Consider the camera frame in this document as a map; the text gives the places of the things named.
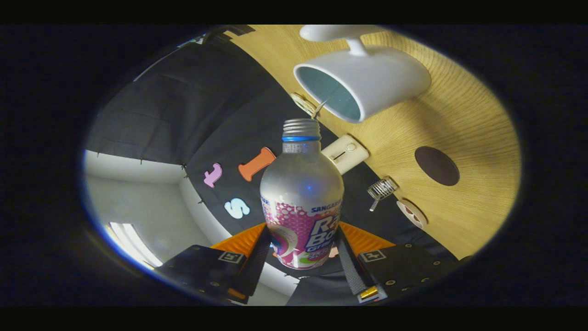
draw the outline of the wire spring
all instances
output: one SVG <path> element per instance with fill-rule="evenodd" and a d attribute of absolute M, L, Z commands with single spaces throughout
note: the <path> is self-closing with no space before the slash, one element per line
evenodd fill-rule
<path fill-rule="evenodd" d="M 397 188 L 398 186 L 389 176 L 384 177 L 374 185 L 370 186 L 367 189 L 367 192 L 370 196 L 372 196 L 372 198 L 375 199 L 375 201 L 373 202 L 369 211 L 374 211 L 376 209 L 377 203 L 383 200 L 384 198 L 391 196 Z"/>

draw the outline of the fluorescent light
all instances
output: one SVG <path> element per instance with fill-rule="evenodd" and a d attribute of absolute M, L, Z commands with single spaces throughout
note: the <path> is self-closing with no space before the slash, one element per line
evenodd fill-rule
<path fill-rule="evenodd" d="M 143 261 L 145 258 L 141 255 L 141 253 L 139 253 L 139 251 L 137 251 L 135 246 L 133 246 L 121 225 L 118 223 L 110 222 L 110 226 L 112 228 L 112 231 L 114 231 L 114 234 L 121 241 L 122 248 L 125 250 L 125 252 L 129 254 L 133 259 L 140 262 Z"/>
<path fill-rule="evenodd" d="M 125 223 L 122 225 L 122 227 L 125 229 L 126 235 L 129 236 L 129 239 L 133 245 L 142 253 L 144 257 L 147 258 L 147 260 L 149 260 L 149 262 L 151 262 L 152 265 L 159 267 L 163 264 L 163 262 L 153 255 L 147 246 L 145 246 L 145 243 L 143 240 L 141 240 L 141 238 L 139 238 L 137 231 L 135 231 L 133 224 Z"/>

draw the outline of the pink label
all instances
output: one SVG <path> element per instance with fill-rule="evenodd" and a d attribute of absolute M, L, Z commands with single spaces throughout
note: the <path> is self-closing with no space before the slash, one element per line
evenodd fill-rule
<path fill-rule="evenodd" d="M 322 206 L 295 206 L 262 197 L 266 224 L 278 260 L 293 269 L 321 266 L 339 225 L 341 200 Z"/>

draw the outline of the mug handle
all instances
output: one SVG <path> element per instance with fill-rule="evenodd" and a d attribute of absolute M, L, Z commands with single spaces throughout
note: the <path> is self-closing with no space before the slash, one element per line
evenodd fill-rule
<path fill-rule="evenodd" d="M 385 30 L 376 25 L 308 24 L 300 29 L 300 36 L 316 42 L 345 38 L 352 55 L 368 56 L 359 37 L 382 31 Z"/>

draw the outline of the gold connector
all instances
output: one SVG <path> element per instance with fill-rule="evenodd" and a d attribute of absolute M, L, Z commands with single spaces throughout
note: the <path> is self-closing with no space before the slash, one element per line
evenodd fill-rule
<path fill-rule="evenodd" d="M 377 294 L 377 288 L 375 286 L 370 287 L 369 289 L 363 291 L 359 296 L 362 298 L 362 300 L 374 296 Z"/>

